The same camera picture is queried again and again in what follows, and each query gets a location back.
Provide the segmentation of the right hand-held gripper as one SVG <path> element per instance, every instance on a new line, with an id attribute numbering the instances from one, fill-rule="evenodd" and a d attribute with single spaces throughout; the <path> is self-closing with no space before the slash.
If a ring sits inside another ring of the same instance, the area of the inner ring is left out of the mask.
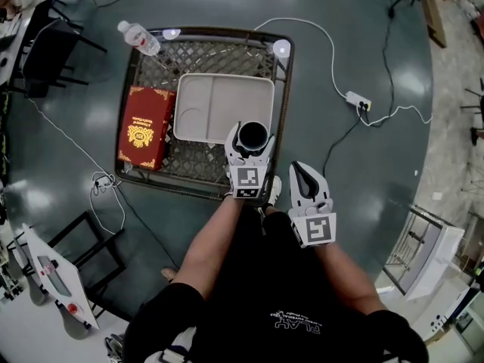
<path id="1" fill-rule="evenodd" d="M 336 241 L 337 214 L 326 178 L 310 165 L 293 161 L 289 167 L 291 227 L 301 248 L 317 247 Z M 311 206 L 301 207 L 305 200 Z"/>

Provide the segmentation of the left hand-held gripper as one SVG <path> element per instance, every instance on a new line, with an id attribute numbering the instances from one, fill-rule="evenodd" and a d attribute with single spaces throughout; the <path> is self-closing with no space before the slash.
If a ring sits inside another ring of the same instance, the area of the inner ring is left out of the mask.
<path id="1" fill-rule="evenodd" d="M 271 134 L 267 144 L 255 156 L 242 157 L 238 147 L 238 131 L 241 123 L 237 122 L 225 140 L 225 156 L 228 161 L 228 178 L 234 199 L 257 199 L 262 194 L 268 164 L 275 145 L 275 135 Z"/>

